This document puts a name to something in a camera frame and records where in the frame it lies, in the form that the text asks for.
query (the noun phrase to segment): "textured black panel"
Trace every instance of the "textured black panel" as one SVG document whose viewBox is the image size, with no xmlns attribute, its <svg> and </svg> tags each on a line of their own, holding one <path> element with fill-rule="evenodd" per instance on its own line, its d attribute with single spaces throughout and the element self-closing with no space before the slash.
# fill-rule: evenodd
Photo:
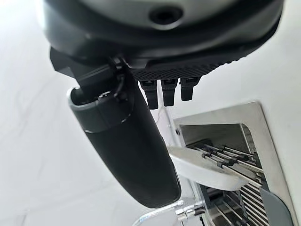
<svg viewBox="0 0 301 226">
<path fill-rule="evenodd" d="M 210 65 L 193 65 L 184 66 L 169 70 L 134 70 L 133 77 L 136 81 L 148 81 L 148 80 L 163 80 L 163 79 L 175 79 L 175 78 L 191 78 L 200 77 L 202 75 L 208 74 L 220 65 L 210 64 Z"/>
</svg>

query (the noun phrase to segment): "black plastic housing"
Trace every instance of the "black plastic housing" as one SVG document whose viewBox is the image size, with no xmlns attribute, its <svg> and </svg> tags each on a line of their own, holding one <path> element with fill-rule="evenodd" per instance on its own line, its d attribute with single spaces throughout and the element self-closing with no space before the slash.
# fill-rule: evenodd
<svg viewBox="0 0 301 226">
<path fill-rule="evenodd" d="M 112 92 L 84 105 L 72 89 L 69 105 L 120 184 L 142 205 L 159 208 L 180 198 L 180 183 L 137 82 L 127 76 L 126 84 L 123 100 Z"/>
</svg>

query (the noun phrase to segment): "metal grate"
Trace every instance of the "metal grate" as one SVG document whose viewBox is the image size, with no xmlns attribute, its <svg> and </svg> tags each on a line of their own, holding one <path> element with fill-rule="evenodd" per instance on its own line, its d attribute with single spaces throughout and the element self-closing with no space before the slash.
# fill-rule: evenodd
<svg viewBox="0 0 301 226">
<path fill-rule="evenodd" d="M 217 148 L 203 143 L 195 143 L 189 147 L 200 151 L 203 158 L 249 182 L 239 191 L 223 191 L 222 200 L 214 203 L 227 225 L 269 226 L 259 190 L 260 187 L 265 187 L 265 177 L 254 148 L 251 149 L 252 153 L 246 153 L 226 146 Z M 255 178 L 234 169 L 235 164 L 252 171 L 256 175 Z"/>
</svg>

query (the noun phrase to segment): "white plastic part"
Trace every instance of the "white plastic part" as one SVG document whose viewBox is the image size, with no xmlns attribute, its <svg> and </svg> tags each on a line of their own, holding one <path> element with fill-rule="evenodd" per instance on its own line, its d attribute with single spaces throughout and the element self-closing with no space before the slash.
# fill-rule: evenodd
<svg viewBox="0 0 301 226">
<path fill-rule="evenodd" d="M 199 184 L 220 190 L 236 191 L 248 183 L 204 159 L 199 151 L 184 147 L 167 147 L 167 149 L 177 173 Z"/>
</svg>

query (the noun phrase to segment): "white surface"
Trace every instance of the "white surface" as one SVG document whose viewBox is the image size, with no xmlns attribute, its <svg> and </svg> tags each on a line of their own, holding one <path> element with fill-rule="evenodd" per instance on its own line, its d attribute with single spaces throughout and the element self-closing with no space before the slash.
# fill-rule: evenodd
<svg viewBox="0 0 301 226">
<path fill-rule="evenodd" d="M 287 0 L 280 28 L 268 43 L 202 78 L 193 101 L 181 102 L 178 87 L 175 106 L 168 109 L 178 118 L 259 100 L 299 221 L 300 12 L 300 0 Z M 112 177 L 69 110 L 65 93 L 75 82 L 53 71 L 33 5 L 1 1 L 0 29 L 0 226 L 102 225 L 100 218 L 103 225 L 128 225 L 145 208 Z M 162 115 L 155 118 L 171 144 L 164 112 L 154 114 Z M 191 195 L 189 189 L 184 193 Z M 161 220 L 174 223 L 173 216 Z"/>
<path fill-rule="evenodd" d="M 200 151 L 183 147 L 167 147 L 167 149 L 177 173 L 201 185 L 237 191 L 248 183 L 204 159 Z"/>
<path fill-rule="evenodd" d="M 246 58 L 204 76 L 192 101 L 182 102 L 177 87 L 170 117 L 180 118 L 259 101 L 301 222 L 301 1 L 285 1 L 279 30 Z"/>
<path fill-rule="evenodd" d="M 117 183 L 75 120 L 66 92 L 76 82 L 53 70 L 34 10 L 32 1 L 0 1 L 0 226 L 131 225 L 147 209 Z M 162 128 L 163 113 L 153 112 Z"/>
</svg>

